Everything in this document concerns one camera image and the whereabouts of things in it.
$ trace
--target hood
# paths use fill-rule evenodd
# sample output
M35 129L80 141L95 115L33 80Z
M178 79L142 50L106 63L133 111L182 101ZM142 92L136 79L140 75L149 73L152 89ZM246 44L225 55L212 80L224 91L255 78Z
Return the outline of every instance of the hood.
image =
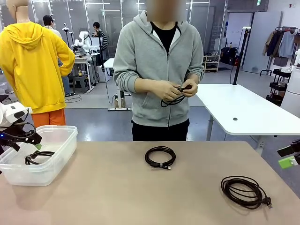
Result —
M147 21L147 12L143 11L141 14L133 18L133 21L136 22L146 33L151 34L152 25ZM188 27L188 22L178 22L178 28L183 33Z
M5 30L13 41L26 49L34 49L43 35L43 27L33 22L11 24Z

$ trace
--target shelf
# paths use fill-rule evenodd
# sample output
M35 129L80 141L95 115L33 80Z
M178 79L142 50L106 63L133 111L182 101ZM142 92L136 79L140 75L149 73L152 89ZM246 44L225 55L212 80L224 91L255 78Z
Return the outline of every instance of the shelf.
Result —
M290 78L292 73L284 73L284 72L281 72L280 69L274 69L273 74L278 75L278 76L282 76L282 77L285 77L285 78Z
M278 91L286 91L287 89L287 84L285 86L278 86L278 83L277 82L272 82L270 83L270 88L273 88L275 90L278 90Z
M271 97L270 95L267 95L266 99L278 106L281 106L281 103L283 101L283 97L280 95L273 95L273 97Z

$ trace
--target black pants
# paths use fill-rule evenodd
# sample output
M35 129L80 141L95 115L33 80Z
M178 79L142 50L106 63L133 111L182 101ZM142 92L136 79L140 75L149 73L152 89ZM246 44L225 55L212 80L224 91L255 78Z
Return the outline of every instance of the black pants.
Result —
M170 127L148 127L134 123L132 140L134 142L173 142L186 141L189 120Z

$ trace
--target glass wall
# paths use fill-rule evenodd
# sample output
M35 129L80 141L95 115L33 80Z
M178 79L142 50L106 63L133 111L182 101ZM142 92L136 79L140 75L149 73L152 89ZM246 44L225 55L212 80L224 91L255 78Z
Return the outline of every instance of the glass wall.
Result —
M64 28L64 23L72 32L72 25L70 20L69 8L67 0L50 0L51 12L53 14L53 19L55 21L55 28L58 30L62 36L62 39L67 43L67 35L62 30ZM71 36L68 34L69 42L72 44Z
M4 0L0 0L0 6L2 26L15 23ZM187 21L198 29L206 53L220 52L226 9L227 0L186 0ZM143 10L146 10L146 0L32 0L29 17L43 25L43 16L53 14L56 29L65 42L64 23L74 33L74 39L78 39L80 31L88 30L92 34L93 23L99 22L108 37L106 55L114 57L121 29Z

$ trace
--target white desk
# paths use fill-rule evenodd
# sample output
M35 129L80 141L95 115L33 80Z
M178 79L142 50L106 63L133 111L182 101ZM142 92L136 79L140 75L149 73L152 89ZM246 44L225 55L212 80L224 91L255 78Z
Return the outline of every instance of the white desk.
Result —
M110 58L108 61L106 61L103 66L105 68L105 72L109 74L109 71L107 69L113 68L114 58ZM118 108L110 108L108 111L129 111L131 108L122 108L122 101L121 101L121 91L119 87L117 86L117 95L118 95Z
M199 84L197 96L210 112L207 141L213 120L230 135L258 135L261 154L265 137L300 135L300 119L240 85Z
M91 85L91 82L90 82L89 63L96 62L96 59L95 59L94 62L92 60L92 57L94 57L95 55L97 55L97 54L86 55L86 56L82 56L82 57L79 57L79 56L75 57L75 64L86 64L87 74L88 74L88 80L89 80L89 90L87 91L87 93L91 92L94 89L94 87Z

